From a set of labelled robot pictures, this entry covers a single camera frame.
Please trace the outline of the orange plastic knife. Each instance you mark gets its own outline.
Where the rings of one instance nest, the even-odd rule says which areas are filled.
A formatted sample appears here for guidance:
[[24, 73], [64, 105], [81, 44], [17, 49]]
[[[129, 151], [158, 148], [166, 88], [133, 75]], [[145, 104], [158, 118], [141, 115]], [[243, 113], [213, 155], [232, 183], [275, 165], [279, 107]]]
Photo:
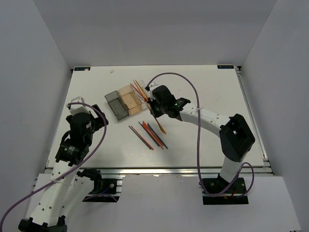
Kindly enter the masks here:
[[[147, 106], [148, 110], [150, 111], [151, 115], [153, 116], [150, 105], [149, 105], [148, 103], [146, 103], [146, 106]], [[162, 127], [162, 125], [161, 125], [161, 124], [159, 123], [159, 121], [157, 120], [157, 118], [155, 118], [154, 116], [153, 116], [153, 118], [155, 119], [156, 123], [158, 124], [158, 126], [159, 126], [161, 132], [164, 133], [164, 134], [167, 134], [166, 131], [164, 130], [164, 128]]]

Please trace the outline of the red plastic fork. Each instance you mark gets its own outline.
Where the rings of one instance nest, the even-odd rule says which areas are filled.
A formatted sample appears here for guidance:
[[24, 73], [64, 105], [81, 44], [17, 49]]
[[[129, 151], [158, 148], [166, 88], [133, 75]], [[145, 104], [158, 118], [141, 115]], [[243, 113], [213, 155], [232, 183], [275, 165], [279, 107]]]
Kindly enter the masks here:
[[147, 98], [144, 97], [144, 95], [143, 95], [133, 84], [130, 83], [130, 85], [131, 85], [131, 86], [134, 88], [134, 90], [143, 98], [143, 100], [144, 100], [145, 102], [147, 102]]

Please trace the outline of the orange yellow fork bottom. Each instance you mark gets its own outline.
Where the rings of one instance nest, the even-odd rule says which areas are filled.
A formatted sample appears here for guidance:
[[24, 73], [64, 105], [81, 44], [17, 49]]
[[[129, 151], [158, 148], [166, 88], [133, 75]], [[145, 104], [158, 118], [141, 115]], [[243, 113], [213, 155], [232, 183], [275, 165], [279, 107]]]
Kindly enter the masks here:
[[137, 80], [135, 80], [134, 82], [135, 82], [135, 84], [138, 86], [138, 88], [140, 89], [140, 91], [144, 94], [144, 96], [145, 96], [146, 98], [148, 98], [148, 95], [147, 95], [146, 91], [145, 91], [145, 90], [143, 89], [143, 87], [139, 84], [139, 82], [138, 82]]

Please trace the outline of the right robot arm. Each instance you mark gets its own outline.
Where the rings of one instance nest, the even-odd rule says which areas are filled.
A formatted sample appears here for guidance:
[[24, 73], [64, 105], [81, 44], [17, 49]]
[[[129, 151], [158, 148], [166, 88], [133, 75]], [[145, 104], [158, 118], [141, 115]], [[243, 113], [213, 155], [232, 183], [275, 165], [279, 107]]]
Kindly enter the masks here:
[[145, 88], [150, 97], [148, 103], [153, 117], [167, 115], [182, 122], [191, 123], [218, 136], [225, 156], [218, 174], [218, 188], [225, 193], [235, 188], [234, 177], [255, 143], [255, 137], [245, 118], [240, 114], [224, 116], [198, 108], [185, 98], [176, 99], [165, 85]]

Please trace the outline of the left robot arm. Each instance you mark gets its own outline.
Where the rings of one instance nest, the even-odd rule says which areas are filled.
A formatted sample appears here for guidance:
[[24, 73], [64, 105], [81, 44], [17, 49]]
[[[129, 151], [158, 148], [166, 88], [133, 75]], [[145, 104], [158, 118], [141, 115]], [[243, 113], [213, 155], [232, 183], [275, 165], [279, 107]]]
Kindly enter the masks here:
[[29, 218], [18, 225], [21, 232], [65, 232], [66, 222], [74, 208], [84, 197], [101, 190], [100, 171], [80, 166], [93, 152], [89, 151], [93, 135], [109, 124], [105, 114], [96, 105], [80, 101], [67, 105], [70, 115], [66, 117], [70, 129], [61, 138], [56, 153], [55, 166], [50, 182], [43, 186], [43, 196]]

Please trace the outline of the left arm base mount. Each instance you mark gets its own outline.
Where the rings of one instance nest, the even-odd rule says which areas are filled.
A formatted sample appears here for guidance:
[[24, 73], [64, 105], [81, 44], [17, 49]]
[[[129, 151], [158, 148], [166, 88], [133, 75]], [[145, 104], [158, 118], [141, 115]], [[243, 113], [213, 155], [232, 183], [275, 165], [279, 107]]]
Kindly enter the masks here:
[[91, 191], [84, 197], [83, 202], [116, 203], [117, 196], [116, 178], [103, 178], [100, 170], [84, 169], [77, 172], [77, 180], [90, 180]]

